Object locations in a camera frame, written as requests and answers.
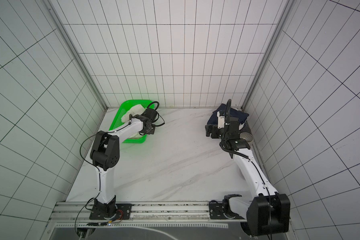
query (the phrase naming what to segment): tiled wall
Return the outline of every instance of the tiled wall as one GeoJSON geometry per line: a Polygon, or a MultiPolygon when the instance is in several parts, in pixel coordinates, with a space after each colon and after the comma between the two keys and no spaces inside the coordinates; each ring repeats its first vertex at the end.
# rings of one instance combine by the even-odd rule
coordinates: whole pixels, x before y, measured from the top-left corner
{"type": "Polygon", "coordinates": [[[0,0],[0,239],[41,237],[103,114],[41,2],[0,0]]]}
{"type": "Polygon", "coordinates": [[[246,110],[299,240],[360,239],[360,0],[296,1],[246,110]]]}
{"type": "Polygon", "coordinates": [[[241,106],[286,0],[51,0],[110,107],[241,106]]]}

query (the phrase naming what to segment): marble floor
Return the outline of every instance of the marble floor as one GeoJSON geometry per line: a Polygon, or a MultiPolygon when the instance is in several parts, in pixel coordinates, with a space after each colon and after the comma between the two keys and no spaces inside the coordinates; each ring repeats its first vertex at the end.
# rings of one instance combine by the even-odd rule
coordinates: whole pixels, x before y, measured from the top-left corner
{"type": "MultiPolygon", "coordinates": [[[[239,167],[205,136],[213,109],[158,109],[165,124],[142,144],[123,143],[115,166],[116,201],[210,201],[250,192],[239,167]]],[[[100,130],[107,131],[117,109],[108,109],[100,130]]],[[[96,169],[84,162],[67,202],[97,195],[96,169]]]]}

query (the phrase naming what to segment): black cable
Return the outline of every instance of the black cable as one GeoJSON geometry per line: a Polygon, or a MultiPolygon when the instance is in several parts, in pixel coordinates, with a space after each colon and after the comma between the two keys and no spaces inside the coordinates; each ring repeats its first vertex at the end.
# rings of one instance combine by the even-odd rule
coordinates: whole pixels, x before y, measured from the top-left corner
{"type": "Polygon", "coordinates": [[[152,126],[155,126],[155,127],[160,127],[160,126],[163,126],[165,124],[165,121],[164,121],[164,119],[163,119],[163,123],[162,124],[159,124],[159,125],[155,125],[155,124],[152,124],[152,126]]]}

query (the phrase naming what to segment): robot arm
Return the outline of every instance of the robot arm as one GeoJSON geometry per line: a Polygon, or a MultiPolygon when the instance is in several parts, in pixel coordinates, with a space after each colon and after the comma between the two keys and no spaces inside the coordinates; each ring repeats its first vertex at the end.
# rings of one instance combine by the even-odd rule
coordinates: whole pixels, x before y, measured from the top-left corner
{"type": "Polygon", "coordinates": [[[92,164],[99,170],[97,179],[100,186],[99,194],[94,200],[94,209],[104,219],[113,219],[117,211],[114,193],[115,165],[120,158],[120,144],[136,132],[154,134],[158,113],[149,106],[141,115],[130,115],[129,122],[109,132],[99,131],[94,140],[90,157],[92,164]]]}
{"type": "MultiPolygon", "coordinates": [[[[240,139],[239,122],[230,116],[230,103],[229,99],[225,110],[217,113],[218,125],[205,126],[206,135],[220,138],[221,149],[228,152],[231,158],[234,156],[250,187],[253,200],[248,202],[238,194],[226,195],[221,204],[222,215],[228,219],[246,219],[247,223],[242,224],[242,228],[252,236],[287,232],[291,203],[286,194],[279,194],[271,185],[255,161],[249,144],[245,139],[240,139]]],[[[210,202],[210,207],[211,204],[216,204],[216,201],[210,202]]]]}

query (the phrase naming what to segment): cable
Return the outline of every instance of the cable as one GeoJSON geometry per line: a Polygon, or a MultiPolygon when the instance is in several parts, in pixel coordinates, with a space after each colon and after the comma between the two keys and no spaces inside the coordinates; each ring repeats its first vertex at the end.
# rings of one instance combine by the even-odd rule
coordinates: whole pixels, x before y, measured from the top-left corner
{"type": "Polygon", "coordinates": [[[147,227],[136,227],[136,226],[119,226],[119,227],[130,227],[130,228],[139,228],[139,229],[144,229],[144,230],[149,230],[149,231],[154,231],[154,232],[158,232],[158,233],[161,233],[161,234],[164,234],[168,237],[170,237],[171,239],[173,240],[178,240],[177,238],[175,238],[174,236],[166,233],[166,232],[163,232],[163,231],[160,231],[160,230],[157,230],[157,229],[154,229],[154,228],[147,228],[147,227]]]}

